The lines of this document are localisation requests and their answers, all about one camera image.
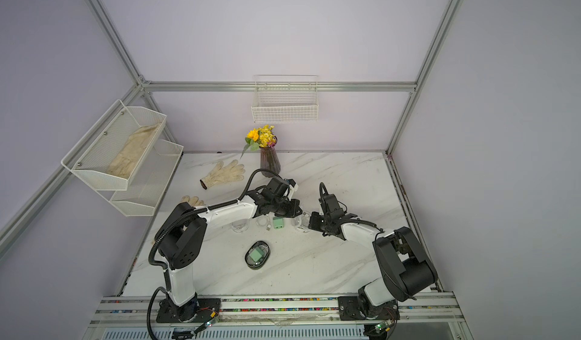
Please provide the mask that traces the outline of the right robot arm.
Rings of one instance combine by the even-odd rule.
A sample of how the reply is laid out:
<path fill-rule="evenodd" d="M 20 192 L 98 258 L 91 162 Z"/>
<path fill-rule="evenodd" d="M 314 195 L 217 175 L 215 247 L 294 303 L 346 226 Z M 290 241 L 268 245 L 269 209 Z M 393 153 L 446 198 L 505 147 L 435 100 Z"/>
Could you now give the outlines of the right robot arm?
<path fill-rule="evenodd" d="M 341 296 L 341 320 L 399 320 L 399 303 L 438 281 L 438 274 L 419 239 L 408 227 L 380 228 L 346 211 L 325 184 L 319 184 L 322 212 L 310 216 L 309 229 L 324 237 L 358 243 L 372 251 L 380 276 L 358 290 L 356 296 Z"/>

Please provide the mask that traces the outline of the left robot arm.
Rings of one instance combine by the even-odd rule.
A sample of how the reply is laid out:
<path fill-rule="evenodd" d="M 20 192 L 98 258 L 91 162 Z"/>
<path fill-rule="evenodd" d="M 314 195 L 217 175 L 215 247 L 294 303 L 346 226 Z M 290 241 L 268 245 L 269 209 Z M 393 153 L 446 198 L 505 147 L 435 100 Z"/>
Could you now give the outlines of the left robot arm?
<path fill-rule="evenodd" d="M 201 252 L 208 225 L 221 221 L 231 224 L 263 215 L 297 217 L 302 214 L 300 201 L 293 198 L 298 189 L 292 179 L 281 178 L 277 173 L 259 168 L 248 179 L 241 195 L 235 199 L 209 206 L 178 204 L 154 236 L 148 263 L 163 271 L 164 286 L 154 290 L 148 303 L 146 328 L 152 339 L 157 336 L 151 324 L 151 311 L 159 293 L 165 299 L 160 310 L 180 323 L 200 322 L 192 332 L 198 333 L 211 326 L 219 316 L 219 299 L 210 299 L 208 305 L 198 300 L 193 281 L 193 263 Z"/>

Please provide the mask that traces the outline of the green charger plug front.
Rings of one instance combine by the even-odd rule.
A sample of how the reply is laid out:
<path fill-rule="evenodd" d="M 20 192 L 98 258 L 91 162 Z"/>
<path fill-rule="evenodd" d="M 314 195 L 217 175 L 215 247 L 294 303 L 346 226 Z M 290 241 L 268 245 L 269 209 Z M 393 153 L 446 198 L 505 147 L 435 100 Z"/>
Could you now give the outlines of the green charger plug front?
<path fill-rule="evenodd" d="M 252 251 L 250 252 L 251 261 L 255 264 L 260 263 L 263 260 L 264 256 L 265 252 L 260 247 L 253 248 Z"/>

